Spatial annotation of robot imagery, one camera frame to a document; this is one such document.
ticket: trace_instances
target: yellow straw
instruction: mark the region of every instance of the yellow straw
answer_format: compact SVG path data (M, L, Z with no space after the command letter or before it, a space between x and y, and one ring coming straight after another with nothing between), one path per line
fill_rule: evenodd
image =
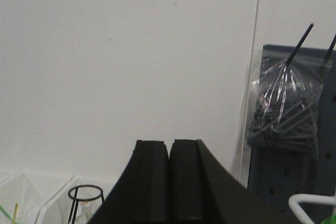
M17 213L17 207L19 206L18 203L15 204L15 208L14 208L14 214L13 214L13 218L12 218L12 224L15 224L15 219L16 219L16 213Z

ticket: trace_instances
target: green object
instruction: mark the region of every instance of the green object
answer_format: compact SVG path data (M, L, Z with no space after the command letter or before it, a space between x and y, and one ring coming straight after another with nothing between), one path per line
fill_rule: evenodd
M0 211L6 216L7 219L9 219L10 221L12 221L11 216L6 212L6 210L0 206Z
M323 220L321 224L336 224L336 215L332 215L327 219Z

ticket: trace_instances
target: green straw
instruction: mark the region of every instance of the green straw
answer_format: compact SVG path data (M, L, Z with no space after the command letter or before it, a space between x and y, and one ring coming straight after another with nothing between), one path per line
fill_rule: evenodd
M6 212L6 210L0 205L0 211L6 216L7 219L9 219L10 221L12 221L11 216Z

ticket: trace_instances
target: white box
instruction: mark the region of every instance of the white box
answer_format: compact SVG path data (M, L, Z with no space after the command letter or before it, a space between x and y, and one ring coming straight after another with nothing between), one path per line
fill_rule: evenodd
M13 215L18 203L16 222L35 224L44 206L71 179L71 176L19 172L0 183L0 205ZM0 223L8 219L0 212Z

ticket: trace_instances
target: white wall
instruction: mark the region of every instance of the white wall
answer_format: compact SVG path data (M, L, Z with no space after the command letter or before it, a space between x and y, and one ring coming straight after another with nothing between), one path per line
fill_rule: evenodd
M1 166L116 178L201 138L236 174L256 4L0 0Z
M336 1L259 0L250 83L259 76L263 45L295 46L310 23L314 23L314 27L302 46L327 49L336 33ZM247 123L253 115L253 109L255 101L250 99ZM249 160L249 147L245 146L239 178L245 185Z

